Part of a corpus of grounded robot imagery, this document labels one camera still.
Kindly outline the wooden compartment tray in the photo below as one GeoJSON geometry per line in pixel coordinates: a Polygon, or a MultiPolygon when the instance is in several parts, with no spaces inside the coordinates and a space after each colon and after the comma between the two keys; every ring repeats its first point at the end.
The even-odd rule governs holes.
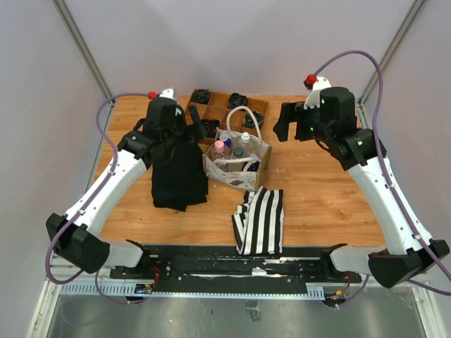
{"type": "MultiPolygon", "coordinates": [[[[198,114],[201,119],[217,119],[221,123],[221,126],[219,127],[219,129],[226,130],[227,129],[226,120],[227,120],[229,112],[231,112],[231,110],[232,110],[232,109],[227,108],[228,99],[231,94],[223,93],[223,92],[215,92],[210,89],[209,89],[209,91],[211,92],[211,98],[207,105],[194,103],[194,102],[191,102],[189,99],[189,101],[187,102],[187,105],[185,107],[186,123],[188,125],[192,124],[188,106],[195,105],[197,107],[198,114]]],[[[264,101],[260,97],[247,96],[247,98],[248,98],[247,107],[251,111],[258,111],[258,112],[260,112],[260,114],[262,114],[264,116],[264,121],[260,128],[261,135],[264,135],[263,126],[264,126],[264,122],[266,119],[266,113],[268,111],[269,102],[264,101]]],[[[198,142],[198,145],[200,146],[200,148],[203,152],[206,152],[208,150],[208,148],[213,144],[214,141],[215,141],[215,138],[205,138],[204,140],[198,142]]]]}

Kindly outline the pink cap clear bottle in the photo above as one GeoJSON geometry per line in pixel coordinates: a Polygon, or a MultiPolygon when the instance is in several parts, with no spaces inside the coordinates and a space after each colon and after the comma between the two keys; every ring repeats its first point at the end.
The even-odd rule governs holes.
{"type": "Polygon", "coordinates": [[[223,172],[228,171],[228,163],[223,160],[229,159],[229,148],[221,140],[215,141],[211,150],[211,161],[223,172]]]}

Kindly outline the patterned canvas bag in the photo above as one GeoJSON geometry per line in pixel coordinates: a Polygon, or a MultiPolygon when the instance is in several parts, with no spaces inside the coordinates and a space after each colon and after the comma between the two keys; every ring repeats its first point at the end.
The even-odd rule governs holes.
{"type": "Polygon", "coordinates": [[[258,126],[257,118],[250,108],[238,106],[226,118],[226,129],[232,146],[224,147],[221,156],[211,145],[203,155],[204,172],[211,180],[242,191],[257,191],[263,185],[273,147],[266,143],[258,126]],[[231,118],[238,111],[245,111],[254,122],[257,134],[231,130],[231,118]]]}

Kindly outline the white cap clear bottle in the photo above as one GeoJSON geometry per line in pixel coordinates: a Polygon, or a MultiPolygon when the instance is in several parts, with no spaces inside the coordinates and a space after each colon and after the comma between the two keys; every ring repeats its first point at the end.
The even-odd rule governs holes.
{"type": "Polygon", "coordinates": [[[243,132],[237,139],[237,145],[241,146],[246,151],[251,151],[254,146],[254,141],[251,138],[251,134],[248,132],[243,132]]]}

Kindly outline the black white striped cloth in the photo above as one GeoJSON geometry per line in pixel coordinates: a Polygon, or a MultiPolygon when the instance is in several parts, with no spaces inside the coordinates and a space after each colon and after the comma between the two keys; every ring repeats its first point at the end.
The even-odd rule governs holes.
{"type": "Polygon", "coordinates": [[[245,256],[283,252],[284,191],[260,187],[245,192],[232,214],[237,252],[245,256]]]}

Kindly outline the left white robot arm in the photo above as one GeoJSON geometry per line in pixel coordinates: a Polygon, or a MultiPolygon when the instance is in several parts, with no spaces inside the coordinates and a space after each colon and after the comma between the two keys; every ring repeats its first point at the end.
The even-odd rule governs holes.
{"type": "Polygon", "coordinates": [[[47,253],[67,260],[82,273],[118,265],[137,279],[146,277],[151,261],[141,244],[107,242],[99,234],[123,195],[148,170],[152,171],[155,207],[185,211],[205,203],[209,184],[198,145],[205,136],[196,106],[183,109],[172,94],[157,94],[149,101],[146,116],[113,144],[112,159],[85,195],[64,214],[49,216],[47,253]]]}

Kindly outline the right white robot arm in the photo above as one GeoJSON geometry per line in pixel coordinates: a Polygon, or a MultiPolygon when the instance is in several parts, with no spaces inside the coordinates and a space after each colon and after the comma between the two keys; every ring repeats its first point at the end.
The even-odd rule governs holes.
{"type": "Polygon", "coordinates": [[[295,123],[296,140],[313,139],[338,160],[364,193],[385,238],[383,248],[332,246],[319,264],[322,278],[334,282],[344,272],[356,272],[392,288],[432,268],[450,248],[431,236],[397,189],[385,148],[376,143],[373,130],[358,127],[353,93],[329,87],[312,96],[313,107],[303,101],[283,103],[273,131],[285,142],[290,123],[295,123]]]}

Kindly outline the black coiled item front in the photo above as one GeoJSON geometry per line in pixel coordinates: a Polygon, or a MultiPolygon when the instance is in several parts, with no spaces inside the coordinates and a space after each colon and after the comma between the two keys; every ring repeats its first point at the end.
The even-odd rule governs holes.
{"type": "Polygon", "coordinates": [[[206,130],[206,138],[214,138],[216,130],[221,126],[220,121],[217,119],[201,119],[201,122],[206,130]]]}

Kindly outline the black coiled item back left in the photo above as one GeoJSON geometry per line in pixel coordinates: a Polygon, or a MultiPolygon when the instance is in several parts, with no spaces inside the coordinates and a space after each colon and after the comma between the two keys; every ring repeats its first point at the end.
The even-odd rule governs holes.
{"type": "Polygon", "coordinates": [[[210,98],[211,92],[208,89],[196,89],[193,91],[190,101],[198,104],[207,105],[209,103],[210,98]]]}

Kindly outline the grey cap clear bottle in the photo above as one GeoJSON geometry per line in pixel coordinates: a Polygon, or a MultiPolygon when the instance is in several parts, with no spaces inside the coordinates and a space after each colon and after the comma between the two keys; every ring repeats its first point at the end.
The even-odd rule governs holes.
{"type": "MultiPolygon", "coordinates": [[[[243,149],[241,146],[234,146],[233,152],[230,155],[231,160],[235,159],[242,159],[245,157],[245,149],[243,149]]],[[[234,162],[229,164],[229,169],[232,172],[240,172],[242,171],[242,168],[244,167],[245,162],[234,162]]]]}

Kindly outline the black coiled item back middle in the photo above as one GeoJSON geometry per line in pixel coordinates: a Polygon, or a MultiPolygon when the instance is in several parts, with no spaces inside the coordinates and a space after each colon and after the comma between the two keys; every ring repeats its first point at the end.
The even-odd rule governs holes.
{"type": "Polygon", "coordinates": [[[239,106],[247,106],[247,104],[248,98],[245,95],[241,95],[235,92],[229,96],[227,108],[234,109],[239,106]]]}

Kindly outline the green black coiled item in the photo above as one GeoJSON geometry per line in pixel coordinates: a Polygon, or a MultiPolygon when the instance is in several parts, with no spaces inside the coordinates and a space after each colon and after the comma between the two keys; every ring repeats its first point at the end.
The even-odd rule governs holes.
{"type": "Polygon", "coordinates": [[[255,129],[256,125],[254,122],[257,122],[257,125],[259,126],[259,128],[261,128],[264,121],[264,116],[258,111],[252,111],[252,113],[254,117],[252,117],[248,113],[245,115],[242,121],[242,126],[248,129],[255,129]]]}

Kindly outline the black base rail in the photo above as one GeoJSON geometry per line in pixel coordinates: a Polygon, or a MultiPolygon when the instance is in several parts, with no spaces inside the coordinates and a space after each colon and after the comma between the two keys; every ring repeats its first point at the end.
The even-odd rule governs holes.
{"type": "Polygon", "coordinates": [[[288,246],[282,253],[240,255],[234,246],[146,245],[136,268],[115,266],[113,279],[160,277],[159,292],[201,294],[303,294],[309,283],[358,284],[357,273],[331,273],[323,247],[288,246]]]}

